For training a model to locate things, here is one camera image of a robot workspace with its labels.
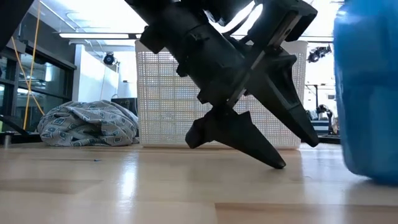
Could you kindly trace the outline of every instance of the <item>ceiling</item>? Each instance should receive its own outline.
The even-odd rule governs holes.
[[[341,6],[339,0],[305,0],[318,9],[318,16],[306,30],[306,36],[331,37],[333,21],[338,8]],[[125,3],[124,0],[40,0],[40,18],[58,32],[131,32],[141,33],[146,23]],[[29,12],[37,15],[36,0]],[[238,18],[244,17],[251,7],[245,8]],[[261,9],[257,9],[251,19],[243,25],[236,34],[244,35],[256,20]],[[232,22],[220,30],[228,30],[234,26]],[[107,40],[94,41],[93,45],[134,45],[133,40]]]

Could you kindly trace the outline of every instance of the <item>fluorescent light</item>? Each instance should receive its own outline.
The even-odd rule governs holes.
[[[60,33],[60,37],[68,39],[129,39],[129,34],[107,34],[107,33]]]

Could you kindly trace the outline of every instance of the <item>security camera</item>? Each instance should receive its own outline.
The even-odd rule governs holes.
[[[113,56],[113,52],[107,52],[103,62],[105,63],[105,65],[114,65],[118,61]]]

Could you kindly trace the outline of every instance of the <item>wooden floor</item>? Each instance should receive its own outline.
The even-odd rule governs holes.
[[[283,151],[0,149],[0,223],[398,223],[398,189],[344,166],[339,146]]]

